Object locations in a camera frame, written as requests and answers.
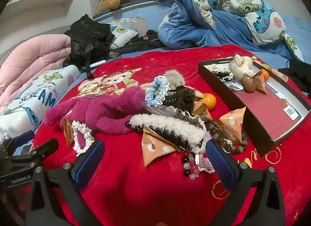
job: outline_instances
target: blue scrunchie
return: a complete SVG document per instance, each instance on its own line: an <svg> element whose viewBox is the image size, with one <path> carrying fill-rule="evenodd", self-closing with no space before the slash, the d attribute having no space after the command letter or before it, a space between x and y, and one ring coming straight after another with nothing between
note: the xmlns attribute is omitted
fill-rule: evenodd
<svg viewBox="0 0 311 226"><path fill-rule="evenodd" d="M156 91L160 88L159 94L155 97ZM154 81L151 84L151 88L148 89L146 95L146 102L150 104L161 105L162 101L165 100L167 91L169 90L169 82L164 76L155 77Z"/></svg>

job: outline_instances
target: screw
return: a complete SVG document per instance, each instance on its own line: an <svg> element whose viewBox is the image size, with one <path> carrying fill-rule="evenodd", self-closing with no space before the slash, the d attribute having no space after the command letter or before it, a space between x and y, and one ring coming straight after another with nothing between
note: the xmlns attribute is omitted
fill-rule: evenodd
<svg viewBox="0 0 311 226"><path fill-rule="evenodd" d="M271 172L271 173L275 173L275 169L274 169L272 166L270 166L270 167L268 168L268 170L269 170L269 172Z"/></svg>
<svg viewBox="0 0 311 226"><path fill-rule="evenodd" d="M37 167L37 168L35 169L35 172L36 172L36 173L39 173L39 172L41 172L41 170L42 170L42 167L39 166L39 167Z"/></svg>
<svg viewBox="0 0 311 226"><path fill-rule="evenodd" d="M246 168L248 167L248 164L242 162L242 163L240 163L240 167L241 167L242 169L246 169Z"/></svg>
<svg viewBox="0 0 311 226"><path fill-rule="evenodd" d="M71 167L71 163L66 163L63 165L63 168L66 170L69 169L70 167Z"/></svg>

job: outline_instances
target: black plastic bag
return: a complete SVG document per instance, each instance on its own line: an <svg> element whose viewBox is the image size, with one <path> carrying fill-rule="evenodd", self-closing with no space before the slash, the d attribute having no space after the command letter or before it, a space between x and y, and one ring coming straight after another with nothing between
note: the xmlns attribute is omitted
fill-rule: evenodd
<svg viewBox="0 0 311 226"><path fill-rule="evenodd" d="M279 72L293 80L296 86L301 91L308 93L308 98L311 98L311 65L297 59L290 60L289 64L289 68L279 69Z"/></svg>
<svg viewBox="0 0 311 226"><path fill-rule="evenodd" d="M97 23L88 15L74 22L65 32L71 37L71 54L63 66L73 64L90 74L90 64L109 59L109 46L114 39L109 30L110 24Z"/></svg>

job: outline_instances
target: blue gripper pad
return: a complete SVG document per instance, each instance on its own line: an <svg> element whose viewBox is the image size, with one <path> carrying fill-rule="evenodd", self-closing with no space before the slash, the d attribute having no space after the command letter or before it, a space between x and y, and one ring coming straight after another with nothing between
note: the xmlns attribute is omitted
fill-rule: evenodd
<svg viewBox="0 0 311 226"><path fill-rule="evenodd" d="M71 177L75 187L81 190L87 186L97 166L105 154L105 145L101 140L95 140L86 152L80 154L74 161Z"/></svg>
<svg viewBox="0 0 311 226"><path fill-rule="evenodd" d="M21 134L20 136L17 136L14 138L14 145L16 147L20 147L23 144L28 143L30 140L35 138L35 133L32 130L27 131L24 134Z"/></svg>
<svg viewBox="0 0 311 226"><path fill-rule="evenodd" d="M232 170L228 162L226 161L225 157L226 155L222 155L223 149L219 146L218 143L213 143L212 140L209 140L206 143L205 146L205 153L210 160L212 166L214 167L218 177L220 178L220 181L224 185L226 189L234 190L236 181L239 176L236 176L239 174L239 172L235 172Z"/></svg>

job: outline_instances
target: blanket with cartoon print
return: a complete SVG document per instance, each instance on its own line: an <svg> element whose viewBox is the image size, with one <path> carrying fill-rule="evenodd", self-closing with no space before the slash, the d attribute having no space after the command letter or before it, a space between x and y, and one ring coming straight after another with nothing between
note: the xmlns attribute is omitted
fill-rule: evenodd
<svg viewBox="0 0 311 226"><path fill-rule="evenodd" d="M158 0L171 6L159 26L160 40L171 48L235 44L303 61L286 26L265 0Z"/></svg>
<svg viewBox="0 0 311 226"><path fill-rule="evenodd" d="M148 88L154 77L164 74L167 70L176 69L183 75L187 85L215 95L217 104L211 111L211 116L218 119L230 110L199 75L197 63L227 58L236 53L252 57L250 52L238 46L225 45L182 51L149 51L135 58L122 58L100 65L93 73L95 79L84 79L68 91L60 102L83 94L120 94L125 88L134 85ZM291 79L288 79L287 83L307 102L311 102ZM287 226L291 226L298 219L311 198L311 143L306 139L311 135L310 127L311 116L307 117L281 146L265 157L258 155L251 140L246 151L233 155L236 161L246 162L254 169L267 169L269 166L275 168L283 192ZM140 132L118 136L96 132L94 137L105 143L105 155L88 186L80 193L103 225L154 226L158 222L165 222L168 226L205 226L221 209L230 194L216 173L200 173L195 180L186 178L182 167L183 153L167 154L145 168ZM35 135L33 144L39 146L50 138L58 140L59 149L43 161L44 169L60 168L64 163L73 162L77 158L73 148L66 146L59 122L54 126L43 123ZM194 195L190 195L191 198L187 196L186 200L191 200L191 204L195 205L187 206L187 215L195 216L184 216L184 193L188 190L192 190ZM253 195L248 196L246 206L243 206L233 225L244 219L252 197ZM60 205L69 223L75 224L66 202L60 202Z"/></svg>
<svg viewBox="0 0 311 226"><path fill-rule="evenodd" d="M35 130L46 110L57 103L79 75L75 65L43 72L0 114L0 133L15 137Z"/></svg>

